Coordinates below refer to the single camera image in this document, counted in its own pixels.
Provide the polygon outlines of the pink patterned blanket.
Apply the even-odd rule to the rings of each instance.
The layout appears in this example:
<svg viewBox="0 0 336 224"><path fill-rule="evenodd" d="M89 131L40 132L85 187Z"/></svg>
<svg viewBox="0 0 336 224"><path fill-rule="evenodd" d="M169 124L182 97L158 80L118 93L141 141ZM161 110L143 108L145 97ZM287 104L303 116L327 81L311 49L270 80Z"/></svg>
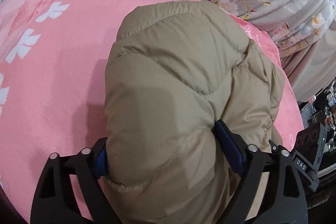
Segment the pink patterned blanket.
<svg viewBox="0 0 336 224"><path fill-rule="evenodd" d="M125 17L141 6L179 1L200 2L4 0L1 4L1 187L25 220L30 219L49 155L77 153L108 136L105 70ZM270 37L228 15L284 73ZM285 75L284 79L274 126L282 139L278 144L291 149L303 124Z"/></svg>

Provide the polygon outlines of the beige quilted puffer jacket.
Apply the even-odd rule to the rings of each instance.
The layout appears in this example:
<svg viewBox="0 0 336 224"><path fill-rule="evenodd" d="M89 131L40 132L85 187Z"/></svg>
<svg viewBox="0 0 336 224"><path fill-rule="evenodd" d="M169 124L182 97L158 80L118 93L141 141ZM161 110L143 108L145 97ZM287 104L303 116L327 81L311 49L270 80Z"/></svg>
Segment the beige quilted puffer jacket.
<svg viewBox="0 0 336 224"><path fill-rule="evenodd" d="M123 223L215 223L240 178L212 128L223 120L262 151L284 73L209 2L141 6L123 20L105 70L105 192Z"/></svg>

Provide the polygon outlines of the beige curtain fabric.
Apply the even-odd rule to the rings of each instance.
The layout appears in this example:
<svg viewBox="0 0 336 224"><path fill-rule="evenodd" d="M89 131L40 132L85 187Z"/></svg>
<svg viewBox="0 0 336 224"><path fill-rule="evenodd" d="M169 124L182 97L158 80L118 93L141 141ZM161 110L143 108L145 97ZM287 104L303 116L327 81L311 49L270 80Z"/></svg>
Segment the beige curtain fabric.
<svg viewBox="0 0 336 224"><path fill-rule="evenodd" d="M282 59L298 102L306 102L335 78L335 22L310 47Z"/></svg>

